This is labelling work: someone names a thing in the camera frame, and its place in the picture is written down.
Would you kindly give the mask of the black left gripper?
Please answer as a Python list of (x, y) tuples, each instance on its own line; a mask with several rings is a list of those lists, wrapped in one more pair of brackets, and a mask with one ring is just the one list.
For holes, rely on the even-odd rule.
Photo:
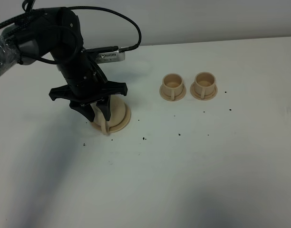
[(97, 101), (96, 107), (101, 111), (106, 121), (110, 120), (109, 95), (127, 95), (126, 83), (109, 81), (95, 62), (94, 55), (80, 52), (68, 63), (57, 65), (66, 85), (52, 88), (49, 96), (54, 101), (58, 98), (70, 100), (69, 107), (90, 122), (94, 121), (95, 113), (90, 105)]

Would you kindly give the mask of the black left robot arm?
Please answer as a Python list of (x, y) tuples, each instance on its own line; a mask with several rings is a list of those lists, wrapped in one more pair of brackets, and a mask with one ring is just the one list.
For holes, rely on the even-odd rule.
[(35, 61), (56, 65), (66, 80), (51, 89), (52, 100), (70, 101), (70, 108), (95, 119), (95, 104), (106, 121), (111, 117), (111, 96), (126, 95), (125, 83), (107, 79), (99, 64), (121, 61), (134, 47), (84, 48), (80, 22), (74, 7), (32, 9), (23, 3), (25, 12), (0, 23), (0, 76), (15, 64)]

